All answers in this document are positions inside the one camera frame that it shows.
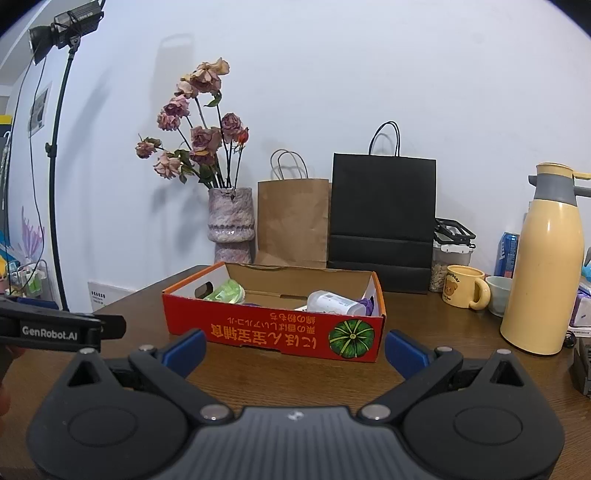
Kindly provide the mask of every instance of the vase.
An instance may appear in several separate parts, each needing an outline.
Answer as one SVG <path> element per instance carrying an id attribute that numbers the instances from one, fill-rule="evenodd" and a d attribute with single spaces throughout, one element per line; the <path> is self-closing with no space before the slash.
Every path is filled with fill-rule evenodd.
<path id="1" fill-rule="evenodd" d="M 215 242 L 214 262 L 252 263 L 255 238 L 252 189 L 210 189 L 207 238 Z"/>

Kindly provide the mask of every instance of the wooden table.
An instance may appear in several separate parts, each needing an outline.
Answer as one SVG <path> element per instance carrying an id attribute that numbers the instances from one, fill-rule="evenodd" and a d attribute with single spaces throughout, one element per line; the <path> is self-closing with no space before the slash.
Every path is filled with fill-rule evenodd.
<path id="1" fill-rule="evenodd" d="M 163 346 L 169 340 L 160 291 L 197 271 L 194 267 L 147 287 L 104 308 L 128 321 L 121 340 L 103 343 L 107 357 L 126 356 L 143 343 Z M 499 334 L 499 319 L 488 312 L 475 313 L 451 307 L 436 294 L 386 294 L 386 329 L 397 328 L 434 348 L 450 345 L 465 357 L 488 357 L 508 344 Z M 552 475 L 553 480 L 589 478 L 591 457 L 591 402 L 571 384 L 568 367 L 572 350 L 540 358 L 517 356 L 559 416 L 566 431 L 566 446 Z M 5 383 L 13 405 L 5 417 L 0 438 L 0 473 L 7 480 L 36 478 L 24 444 L 31 416 L 71 359 L 68 353 L 27 352 L 15 361 Z M 381 355 L 374 364 L 330 361 L 281 355 L 259 349 L 209 343 L 207 356 L 189 380 L 224 401 L 237 412 L 242 405 L 361 405 L 384 393 L 402 378 Z"/>

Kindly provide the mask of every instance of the mug handle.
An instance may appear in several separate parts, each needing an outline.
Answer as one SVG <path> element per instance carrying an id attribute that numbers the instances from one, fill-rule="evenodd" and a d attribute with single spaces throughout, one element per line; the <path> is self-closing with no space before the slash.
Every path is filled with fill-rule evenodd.
<path id="1" fill-rule="evenodd" d="M 480 289 L 480 299 L 478 301 L 471 300 L 470 303 L 468 303 L 468 306 L 473 310 L 482 310 L 491 300 L 491 289 L 489 288 L 488 283 L 481 278 L 476 279 L 476 285 L 478 285 L 478 288 Z"/>

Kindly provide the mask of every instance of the red box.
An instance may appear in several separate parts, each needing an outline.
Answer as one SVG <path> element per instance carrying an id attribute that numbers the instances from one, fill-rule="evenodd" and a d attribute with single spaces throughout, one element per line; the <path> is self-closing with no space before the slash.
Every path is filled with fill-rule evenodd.
<path id="1" fill-rule="evenodd" d="M 246 292 L 245 303 L 202 300 L 229 278 Z M 350 299 L 374 299 L 372 316 L 307 313 L 308 295 L 327 290 Z M 218 263 L 163 291 L 168 331 L 200 328 L 210 342 L 254 346 L 352 362 L 375 362 L 386 321 L 384 296 L 375 272 L 266 267 Z"/>

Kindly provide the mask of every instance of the human hand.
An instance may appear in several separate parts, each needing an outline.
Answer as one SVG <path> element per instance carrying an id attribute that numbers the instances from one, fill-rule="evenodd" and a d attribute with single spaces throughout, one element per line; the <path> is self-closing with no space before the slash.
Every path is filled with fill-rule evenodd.
<path id="1" fill-rule="evenodd" d="M 19 348 L 19 347 L 4 347 L 4 345 L 0 345 L 0 348 L 8 348 L 10 350 L 10 352 L 12 353 L 12 357 L 13 358 L 18 358 L 20 357 L 25 350 L 23 348 Z M 10 395 L 8 394 L 8 391 L 6 390 L 6 388 L 3 385 L 0 385 L 0 417 L 6 415 L 6 413 L 8 412 L 8 410 L 10 409 Z M 0 435 L 2 435 L 2 432 L 4 431 L 4 424 L 2 422 L 2 419 L 0 419 Z"/>

